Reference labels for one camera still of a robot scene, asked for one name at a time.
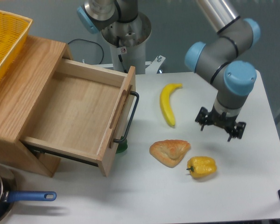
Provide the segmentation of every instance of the gray wall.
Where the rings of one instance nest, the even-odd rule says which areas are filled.
[[[105,50],[103,63],[111,63],[108,46],[100,34],[89,34],[78,19],[76,8],[83,2],[6,0],[0,1],[0,9],[32,18],[31,35],[62,42],[75,38],[96,41]],[[251,62],[262,74],[275,115],[280,107],[280,0],[232,0],[232,3],[243,18],[253,18],[261,27],[260,41],[239,59]],[[210,43],[217,37],[193,0],[139,0],[139,10],[152,23],[147,61],[164,55],[167,58],[165,72],[188,71],[183,61],[189,47],[197,41]],[[97,64],[102,56],[100,48],[94,44],[75,42],[70,48],[76,61],[85,59],[89,64]],[[280,123],[277,129],[280,136]]]

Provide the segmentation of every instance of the yellow banana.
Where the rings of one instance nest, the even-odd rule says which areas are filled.
[[[176,90],[177,88],[182,88],[181,83],[170,83],[167,84],[161,94],[160,94],[160,107],[162,114],[167,122],[168,125],[171,127],[175,126],[175,117],[173,111],[170,106],[170,95]]]

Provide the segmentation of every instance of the blue joint cap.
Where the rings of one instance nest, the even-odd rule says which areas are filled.
[[[253,65],[248,62],[235,61],[226,67],[224,82],[234,94],[247,96],[254,87],[256,76]]]
[[[84,25],[84,27],[92,34],[97,34],[99,32],[99,30],[96,28],[96,26],[92,23],[92,21],[89,19],[88,15],[86,14],[86,12],[82,9],[82,7],[80,6],[77,9],[77,13],[78,16],[82,22],[82,24]]]
[[[196,65],[199,59],[199,56],[205,47],[205,43],[203,42],[197,42],[192,45],[192,47],[189,48],[188,52],[185,56],[185,65],[193,72],[196,71]]]
[[[258,23],[255,22],[253,19],[247,18],[247,19],[244,19],[244,21],[246,21],[251,26],[251,28],[252,28],[252,31],[253,31],[253,42],[252,42],[251,46],[253,46],[260,39],[260,36],[261,36],[260,27],[259,27]]]

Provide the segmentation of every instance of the yellow bell pepper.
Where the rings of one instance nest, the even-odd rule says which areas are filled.
[[[207,176],[217,170],[216,162],[213,158],[207,156],[192,157],[187,164],[187,170],[194,178]]]

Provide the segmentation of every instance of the drawer handle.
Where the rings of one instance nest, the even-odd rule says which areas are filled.
[[[130,126],[131,126],[131,123],[132,123],[132,120],[133,120],[133,117],[134,117],[134,114],[136,112],[136,108],[137,108],[137,105],[138,105],[138,101],[139,101],[139,94],[137,92],[130,91],[130,94],[136,97],[136,101],[135,101],[135,104],[134,104],[134,107],[133,107],[133,110],[132,110],[132,113],[131,113],[130,120],[127,123],[127,126],[126,126],[125,135],[123,136],[122,139],[113,139],[113,142],[118,143],[118,144],[123,143],[127,138],[127,134],[129,133]]]

